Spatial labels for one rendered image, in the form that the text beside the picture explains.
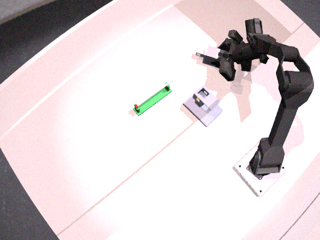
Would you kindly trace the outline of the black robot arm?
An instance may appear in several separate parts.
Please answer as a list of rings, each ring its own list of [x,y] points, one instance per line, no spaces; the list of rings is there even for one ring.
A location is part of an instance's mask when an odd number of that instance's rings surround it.
[[[293,124],[298,108],[308,101],[314,89],[314,79],[309,65],[301,57],[299,50],[276,42],[269,34],[263,34],[262,21],[259,18],[245,20],[247,61],[238,61],[241,70],[250,72],[252,60],[260,59],[267,64],[269,57],[278,59],[276,70],[278,90],[281,95],[279,108],[268,137],[262,137],[257,151],[249,161],[247,170],[261,180],[270,173],[280,173],[284,160],[283,145]],[[283,69],[283,62],[293,62],[299,71]]]

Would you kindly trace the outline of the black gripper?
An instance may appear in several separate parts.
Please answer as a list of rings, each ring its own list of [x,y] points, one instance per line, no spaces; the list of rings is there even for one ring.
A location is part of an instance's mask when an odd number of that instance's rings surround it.
[[[219,73],[229,82],[234,81],[236,70],[234,69],[234,63],[240,61],[250,62],[245,53],[245,43],[242,36],[236,30],[229,30],[228,38],[226,38],[223,43],[218,46],[217,49],[221,49],[229,52],[228,60],[225,60],[222,56],[215,60],[212,60],[210,63],[215,66],[220,66]]]

